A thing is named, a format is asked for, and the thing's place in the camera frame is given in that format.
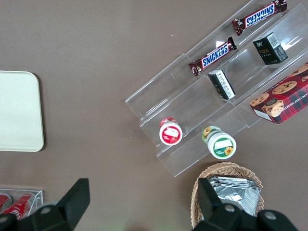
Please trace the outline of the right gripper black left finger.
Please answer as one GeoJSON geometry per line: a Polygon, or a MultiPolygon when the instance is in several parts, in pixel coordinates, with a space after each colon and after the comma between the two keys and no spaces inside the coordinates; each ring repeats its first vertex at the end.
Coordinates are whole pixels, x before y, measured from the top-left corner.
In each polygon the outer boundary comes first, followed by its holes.
{"type": "Polygon", "coordinates": [[[45,205],[19,221],[20,231],[73,231],[90,204],[88,178],[80,178],[55,205],[45,205]]]}

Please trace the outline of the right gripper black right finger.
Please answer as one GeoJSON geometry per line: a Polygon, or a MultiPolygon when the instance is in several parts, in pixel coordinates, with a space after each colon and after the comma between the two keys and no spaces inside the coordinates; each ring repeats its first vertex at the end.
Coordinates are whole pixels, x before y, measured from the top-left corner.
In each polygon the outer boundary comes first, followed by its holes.
{"type": "Polygon", "coordinates": [[[194,231],[254,231],[256,218],[238,206],[223,203],[206,178],[198,179],[198,202],[204,219],[194,231]]]}

